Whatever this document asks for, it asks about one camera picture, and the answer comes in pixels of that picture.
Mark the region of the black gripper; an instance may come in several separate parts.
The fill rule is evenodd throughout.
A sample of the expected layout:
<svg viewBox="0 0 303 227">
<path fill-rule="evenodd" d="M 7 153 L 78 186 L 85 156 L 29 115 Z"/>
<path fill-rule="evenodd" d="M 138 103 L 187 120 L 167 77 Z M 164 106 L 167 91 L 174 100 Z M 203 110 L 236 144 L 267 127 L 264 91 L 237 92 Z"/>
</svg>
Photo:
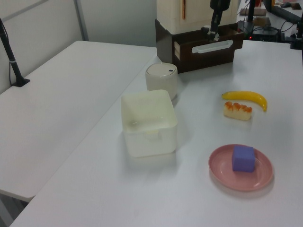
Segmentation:
<svg viewBox="0 0 303 227">
<path fill-rule="evenodd" d="M 218 33 L 218 27 L 223 14 L 222 10 L 227 10 L 230 2 L 231 0 L 210 0 L 210 8 L 214 10 L 210 29 L 211 36 L 215 36 Z"/>
</svg>

